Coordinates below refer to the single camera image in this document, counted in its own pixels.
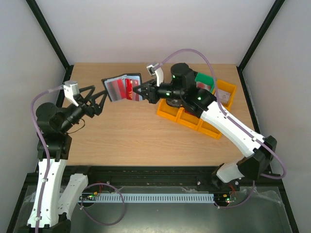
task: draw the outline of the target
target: black cable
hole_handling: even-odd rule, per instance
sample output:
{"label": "black cable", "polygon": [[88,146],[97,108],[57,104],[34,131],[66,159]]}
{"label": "black cable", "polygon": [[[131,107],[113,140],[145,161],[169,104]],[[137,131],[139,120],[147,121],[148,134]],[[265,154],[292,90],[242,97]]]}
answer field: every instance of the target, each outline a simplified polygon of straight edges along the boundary
{"label": "black cable", "polygon": [[83,129],[84,126],[86,125],[86,122],[85,122],[84,119],[81,119],[81,120],[83,121],[83,126],[81,128],[79,128],[79,129],[77,129],[76,131],[73,131],[73,132],[70,132],[70,133],[67,133],[67,134],[75,133],[75,132],[78,132],[80,129]]}

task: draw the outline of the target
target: white cable track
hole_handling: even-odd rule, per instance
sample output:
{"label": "white cable track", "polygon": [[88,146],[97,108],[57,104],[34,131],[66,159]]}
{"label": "white cable track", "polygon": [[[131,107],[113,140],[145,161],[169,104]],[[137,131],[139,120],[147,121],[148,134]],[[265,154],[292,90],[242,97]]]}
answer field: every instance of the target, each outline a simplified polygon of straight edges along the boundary
{"label": "white cable track", "polygon": [[[125,203],[214,203],[214,194],[130,194],[123,193]],[[102,193],[99,197],[85,200],[84,203],[121,203],[117,193]]]}

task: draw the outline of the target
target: black metal frame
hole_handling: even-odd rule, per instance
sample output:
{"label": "black metal frame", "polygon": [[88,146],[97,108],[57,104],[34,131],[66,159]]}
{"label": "black metal frame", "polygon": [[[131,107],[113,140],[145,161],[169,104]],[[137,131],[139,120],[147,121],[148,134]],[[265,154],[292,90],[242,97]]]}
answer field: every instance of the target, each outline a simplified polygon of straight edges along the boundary
{"label": "black metal frame", "polygon": [[[57,56],[62,62],[64,68],[66,69],[66,73],[64,76],[64,81],[70,79],[73,65],[69,65],[67,62],[63,52],[61,51],[50,27],[48,26],[42,12],[40,11],[35,0],[26,0],[29,7],[31,8],[34,16],[38,20],[42,30],[46,34],[48,40],[50,41],[52,47],[54,48]],[[256,34],[251,46],[249,47],[247,53],[245,54],[241,64],[237,67],[238,74],[240,76],[240,81],[243,87],[244,95],[246,98],[247,106],[253,121],[254,129],[256,132],[260,133],[258,121],[255,115],[254,107],[252,105],[250,95],[248,93],[248,89],[245,83],[245,79],[243,76],[243,70],[246,67],[248,61],[259,45],[261,39],[265,35],[268,30],[270,24],[273,19],[277,15],[280,10],[282,4],[285,0],[276,0],[273,4],[271,10],[269,11],[266,19],[264,20],[262,26],[260,27],[258,33]],[[56,105],[61,107],[64,101],[64,94],[60,92],[58,96]],[[64,171],[64,175],[62,178],[62,185],[67,185],[69,182],[69,178],[71,174],[82,172],[88,175],[88,179],[90,183],[94,183],[97,181],[107,182],[110,181],[115,186],[196,186],[196,188],[200,191],[209,191],[215,194],[225,193],[228,190],[224,189],[219,191],[210,185],[210,177],[212,172],[214,171],[214,166],[205,166],[205,167],[185,167],[185,166],[177,166],[177,167],[135,167],[135,166],[126,166],[126,167],[116,167],[116,166],[67,166]],[[9,227],[7,232],[11,233],[14,230],[17,217],[19,214],[19,210],[23,203],[23,200],[26,195],[27,187],[30,185],[36,185],[38,180],[38,174],[29,173],[27,174],[26,180],[24,182],[24,186],[21,190],[20,196],[18,198],[16,207],[14,209],[13,216],[11,218]],[[251,186],[252,181],[248,179],[240,180],[241,186]],[[283,185],[282,180],[271,180],[265,177],[261,177],[256,181],[256,186],[277,186],[279,188],[282,201],[285,205],[285,210],[292,228],[292,231],[297,233],[298,227],[293,216],[291,206]]]}

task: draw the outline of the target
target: metal floor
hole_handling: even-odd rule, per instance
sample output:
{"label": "metal floor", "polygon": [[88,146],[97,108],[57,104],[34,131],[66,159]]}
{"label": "metal floor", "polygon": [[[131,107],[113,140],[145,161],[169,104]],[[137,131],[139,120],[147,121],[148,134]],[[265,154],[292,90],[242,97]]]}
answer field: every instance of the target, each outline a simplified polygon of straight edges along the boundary
{"label": "metal floor", "polygon": [[[72,233],[290,233],[286,212],[276,187],[257,188],[243,206],[218,210],[209,203],[127,203],[124,218],[115,226],[93,223],[77,205]],[[125,187],[122,193],[182,193],[184,188]],[[246,192],[238,192],[243,200]],[[33,203],[25,201],[17,225],[25,225]],[[95,203],[88,212],[98,221],[111,223],[121,214],[120,203]]]}

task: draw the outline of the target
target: orange bin compartment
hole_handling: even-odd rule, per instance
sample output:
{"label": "orange bin compartment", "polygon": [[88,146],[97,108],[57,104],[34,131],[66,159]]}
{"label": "orange bin compartment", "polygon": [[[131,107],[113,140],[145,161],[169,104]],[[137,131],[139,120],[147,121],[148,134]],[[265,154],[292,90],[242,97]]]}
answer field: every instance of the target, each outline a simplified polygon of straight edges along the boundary
{"label": "orange bin compartment", "polygon": [[199,128],[199,118],[186,112],[184,108],[180,108],[181,114],[177,118],[177,123],[188,126],[194,130]]}
{"label": "orange bin compartment", "polygon": [[222,133],[219,130],[217,130],[211,124],[208,124],[207,122],[203,121],[202,119],[200,119],[197,131],[216,139],[220,139],[220,137],[222,136]]}
{"label": "orange bin compartment", "polygon": [[168,106],[166,100],[162,99],[160,101],[159,107],[157,108],[156,114],[176,122],[181,112],[181,109]]}

